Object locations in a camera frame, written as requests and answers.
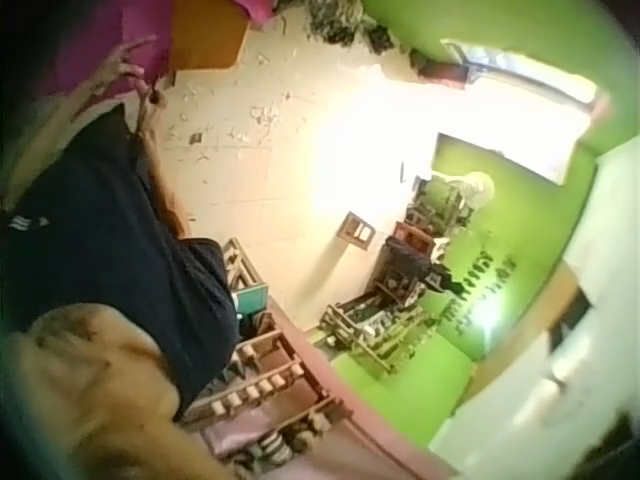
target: magenta fabric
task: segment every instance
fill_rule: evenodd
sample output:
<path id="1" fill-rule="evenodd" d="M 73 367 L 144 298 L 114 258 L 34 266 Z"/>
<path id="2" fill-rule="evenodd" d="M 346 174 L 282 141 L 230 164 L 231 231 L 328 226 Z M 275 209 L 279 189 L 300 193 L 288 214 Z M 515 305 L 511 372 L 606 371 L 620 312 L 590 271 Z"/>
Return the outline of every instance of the magenta fabric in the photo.
<path id="1" fill-rule="evenodd" d="M 273 17 L 273 8 L 271 0 L 233 0 L 235 3 L 244 8 L 251 20 L 258 25 L 263 25 Z"/>
<path id="2" fill-rule="evenodd" d="M 172 12 L 173 0 L 108 0 L 97 4 L 60 45 L 36 88 L 36 97 L 73 90 L 115 46 L 151 34 L 157 40 L 137 50 L 131 60 L 145 68 L 147 80 L 167 73 Z M 129 90 L 129 82 L 121 80 L 105 92 L 104 98 Z"/>

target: window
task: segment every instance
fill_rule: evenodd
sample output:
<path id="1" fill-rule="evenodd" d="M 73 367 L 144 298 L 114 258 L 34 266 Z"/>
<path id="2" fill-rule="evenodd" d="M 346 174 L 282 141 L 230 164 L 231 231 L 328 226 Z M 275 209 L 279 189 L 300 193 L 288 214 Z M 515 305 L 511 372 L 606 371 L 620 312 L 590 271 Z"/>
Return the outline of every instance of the window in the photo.
<path id="1" fill-rule="evenodd" d="M 450 40 L 469 65 L 469 82 L 441 133 L 497 152 L 557 184 L 564 183 L 577 140 L 591 125 L 597 86 L 523 55 Z"/>
<path id="2" fill-rule="evenodd" d="M 472 78 L 490 73 L 503 75 L 524 82 L 531 88 L 537 87 L 538 91 L 546 90 L 547 95 L 567 97 L 589 110 L 595 105 L 598 87 L 580 75 L 573 75 L 524 55 L 495 48 L 451 40 L 446 40 L 443 44 L 458 61 L 476 67 Z"/>

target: wooden stool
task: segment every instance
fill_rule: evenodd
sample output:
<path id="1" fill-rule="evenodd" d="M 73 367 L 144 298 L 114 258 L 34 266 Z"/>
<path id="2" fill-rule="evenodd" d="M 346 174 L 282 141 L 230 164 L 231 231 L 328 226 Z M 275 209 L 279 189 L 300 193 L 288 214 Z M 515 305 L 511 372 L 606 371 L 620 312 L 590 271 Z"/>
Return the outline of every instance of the wooden stool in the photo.
<path id="1" fill-rule="evenodd" d="M 358 248 L 367 250 L 376 230 L 353 212 L 349 212 L 338 230 L 338 238 L 355 245 Z"/>

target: wall graffiti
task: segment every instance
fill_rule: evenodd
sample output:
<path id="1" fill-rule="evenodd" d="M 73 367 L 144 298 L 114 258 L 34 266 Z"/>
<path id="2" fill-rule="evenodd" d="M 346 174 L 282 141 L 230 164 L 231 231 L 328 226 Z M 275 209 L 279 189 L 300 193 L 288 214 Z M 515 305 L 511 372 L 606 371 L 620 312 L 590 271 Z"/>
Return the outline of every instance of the wall graffiti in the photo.
<path id="1" fill-rule="evenodd" d="M 481 250 L 462 280 L 466 291 L 447 302 L 440 312 L 440 319 L 453 323 L 458 335 L 463 335 L 473 323 L 476 307 L 502 290 L 516 268 L 517 262 L 512 255 L 506 255 L 496 263 L 491 254 Z"/>

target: tiled floor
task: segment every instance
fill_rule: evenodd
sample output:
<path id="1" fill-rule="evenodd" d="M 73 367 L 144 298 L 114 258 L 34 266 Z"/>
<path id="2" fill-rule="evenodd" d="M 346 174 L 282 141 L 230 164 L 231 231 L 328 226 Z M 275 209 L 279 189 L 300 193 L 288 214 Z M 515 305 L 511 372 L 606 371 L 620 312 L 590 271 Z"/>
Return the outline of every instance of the tiled floor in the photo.
<path id="1" fill-rule="evenodd" d="M 194 234 L 237 237 L 306 330 L 328 303 L 362 292 L 410 196 L 400 163 L 425 169 L 430 154 L 407 155 L 429 152 L 428 136 L 411 133 L 415 101 L 381 80 L 380 57 L 308 40 L 300 10 L 287 19 L 286 35 L 281 19 L 250 31 L 236 68 L 179 73 L 167 91 L 165 161 Z M 382 62 L 394 78 L 409 69 L 398 53 Z M 377 122 L 391 107 L 397 121 Z M 195 132 L 202 143 L 190 146 Z M 350 210 L 378 230 L 367 252 L 335 236 Z"/>

